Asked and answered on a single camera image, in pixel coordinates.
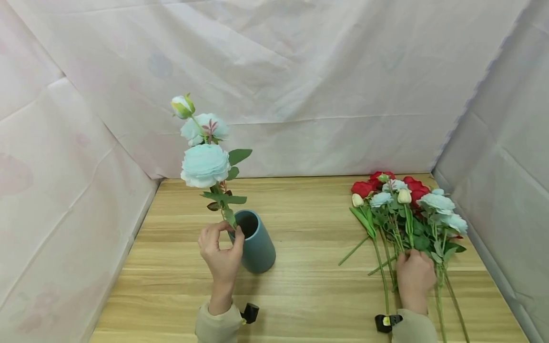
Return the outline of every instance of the beige sleeve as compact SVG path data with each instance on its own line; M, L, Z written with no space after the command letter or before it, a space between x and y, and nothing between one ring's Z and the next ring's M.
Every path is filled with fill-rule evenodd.
M402 322L393 327L393 343L437 343L435 326L422 314L409 310L397 311Z
M198 343L236 343L237 331L242 325L242 316L233 304L224 314L212 316L208 312L209 302L198 310L194 333Z

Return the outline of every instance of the left hand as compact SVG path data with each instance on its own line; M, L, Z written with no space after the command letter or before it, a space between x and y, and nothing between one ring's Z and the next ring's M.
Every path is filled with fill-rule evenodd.
M221 250L219 236L225 230L233 230L226 221L208 225L200 232L198 245L200 246L200 255L210 268L214 285L234 286L242 259L244 233L240 227L237 227L232 248Z

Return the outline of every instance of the flower bud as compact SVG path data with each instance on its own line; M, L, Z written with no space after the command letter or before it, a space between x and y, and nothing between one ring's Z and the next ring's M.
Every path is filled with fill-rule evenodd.
M399 204L409 204L412 202L412 195L409 189L399 189L399 196L396 198L396 201Z
M352 195L351 200L352 200L352 205L354 207L360 207L364 205L364 199L356 193Z
M378 176L378 180L382 183L385 183L389 180L389 175L381 173L381 175Z
M194 104L189 99L190 93L180 95L172 99L172 107L175 110L174 116L178 116L180 119L190 118L194 113Z

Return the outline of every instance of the wood grain surface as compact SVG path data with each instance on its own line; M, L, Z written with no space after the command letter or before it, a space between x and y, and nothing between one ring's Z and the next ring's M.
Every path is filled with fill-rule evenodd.
M435 187L430 175L414 175ZM248 196L235 210L255 210L277 250L268 272L239 272L235 303L261 310L242 327L240 343L389 342L373 318L384 311L383 284L372 243L366 241L342 266L338 262L366 235L348 207L349 189L366 177L236 179L234 195ZM195 315L209 298L211 276L197 239L219 212L206 208L201 190L180 180L162 182L90 342L196 342ZM222 235L222 248L230 246ZM452 284L471 342L527 342L468 239L450 262ZM443 293L446 330L465 342L457 314ZM397 299L391 294L391 306ZM438 329L435 301L430 318Z

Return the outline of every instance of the right hand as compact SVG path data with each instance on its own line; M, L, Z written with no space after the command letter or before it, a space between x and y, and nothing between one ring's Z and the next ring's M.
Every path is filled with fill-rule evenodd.
M427 315L427 294L436 283L433 260L415 249L401 253L396 262L402 307Z

